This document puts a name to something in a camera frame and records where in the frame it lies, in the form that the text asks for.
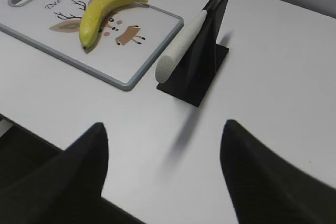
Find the white table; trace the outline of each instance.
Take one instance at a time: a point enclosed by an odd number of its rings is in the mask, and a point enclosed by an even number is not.
[[[207,0],[150,2],[187,24]],[[155,65],[123,92],[0,33],[0,114],[62,149],[102,121],[102,195],[148,224],[237,223],[219,163],[227,119],[336,187],[335,41],[330,17],[229,0],[218,43],[230,52],[196,109],[156,90]]]

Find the cutting board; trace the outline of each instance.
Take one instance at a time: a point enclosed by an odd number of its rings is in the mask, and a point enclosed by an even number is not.
[[[112,12],[89,52],[79,41],[91,0],[0,0],[0,30],[115,87],[131,90],[183,26],[183,19],[134,3]]]

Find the white knife handle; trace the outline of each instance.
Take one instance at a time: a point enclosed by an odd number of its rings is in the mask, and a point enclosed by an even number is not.
[[[181,29],[163,51],[155,70],[155,78],[158,83],[163,83],[168,80],[169,76],[200,32],[206,15],[207,11],[202,10],[186,27]]]

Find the knife block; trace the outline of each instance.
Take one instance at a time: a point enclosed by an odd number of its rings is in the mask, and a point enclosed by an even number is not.
[[[215,0],[209,0],[211,6]],[[168,80],[157,89],[196,107],[200,105],[229,49],[216,43],[228,0],[220,0]]]

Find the banana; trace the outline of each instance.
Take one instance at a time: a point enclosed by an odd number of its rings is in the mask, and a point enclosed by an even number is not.
[[[94,45],[101,22],[114,9],[148,0],[93,0],[87,7],[79,26],[79,39],[84,50]]]

